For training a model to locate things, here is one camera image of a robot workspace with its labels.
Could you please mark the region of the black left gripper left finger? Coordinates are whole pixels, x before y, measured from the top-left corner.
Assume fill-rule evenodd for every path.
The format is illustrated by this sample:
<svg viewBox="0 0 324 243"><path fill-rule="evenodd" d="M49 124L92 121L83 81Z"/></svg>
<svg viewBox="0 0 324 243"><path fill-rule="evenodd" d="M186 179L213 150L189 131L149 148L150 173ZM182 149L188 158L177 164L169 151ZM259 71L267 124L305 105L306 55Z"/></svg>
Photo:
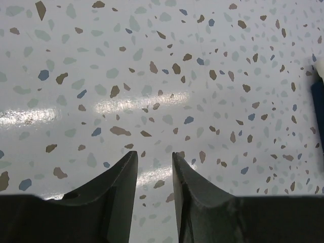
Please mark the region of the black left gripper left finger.
<svg viewBox="0 0 324 243"><path fill-rule="evenodd" d="M137 174L130 151L61 199L2 195L1 242L128 242Z"/></svg>

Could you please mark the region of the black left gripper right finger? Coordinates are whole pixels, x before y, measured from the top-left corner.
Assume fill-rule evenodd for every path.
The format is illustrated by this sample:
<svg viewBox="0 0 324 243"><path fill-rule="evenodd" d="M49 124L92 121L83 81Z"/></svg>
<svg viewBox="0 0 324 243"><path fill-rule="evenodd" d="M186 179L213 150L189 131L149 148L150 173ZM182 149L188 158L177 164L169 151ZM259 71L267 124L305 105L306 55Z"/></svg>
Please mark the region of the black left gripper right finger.
<svg viewBox="0 0 324 243"><path fill-rule="evenodd" d="M179 242L323 242L322 196L234 196L172 155Z"/></svg>

